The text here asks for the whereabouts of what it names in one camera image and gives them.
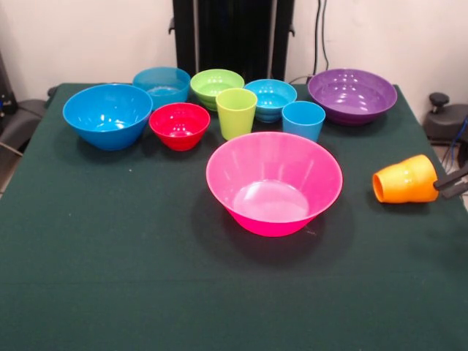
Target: black knob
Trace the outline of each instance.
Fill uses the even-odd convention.
[[[435,107],[443,107],[450,101],[448,95],[445,95],[443,93],[432,93],[431,95],[429,95],[429,100],[431,100],[431,104]]]

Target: pink bowl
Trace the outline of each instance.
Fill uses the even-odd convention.
[[[341,168],[327,150],[281,132],[226,142],[211,155],[206,180],[242,227],[263,236],[297,232],[329,208],[343,187]]]
[[[203,107],[177,102],[155,110],[149,126],[159,139],[175,151],[194,148],[210,125],[210,114]]]

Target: lime green cup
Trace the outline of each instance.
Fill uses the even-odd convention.
[[[227,69],[207,69],[193,76],[190,87],[206,108],[216,111],[216,95],[229,88],[243,88],[244,79]]]
[[[242,88],[226,89],[216,97],[222,137],[231,140],[252,132],[257,95]]]

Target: purple bowl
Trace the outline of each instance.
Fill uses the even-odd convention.
[[[359,126],[374,121],[396,102],[385,79],[359,69],[330,69],[309,81],[312,99],[338,124]]]

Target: green bowl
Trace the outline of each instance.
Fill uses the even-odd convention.
[[[229,88],[243,88],[244,79],[227,69],[207,69],[193,76],[190,87],[206,108],[216,111],[216,95]]]

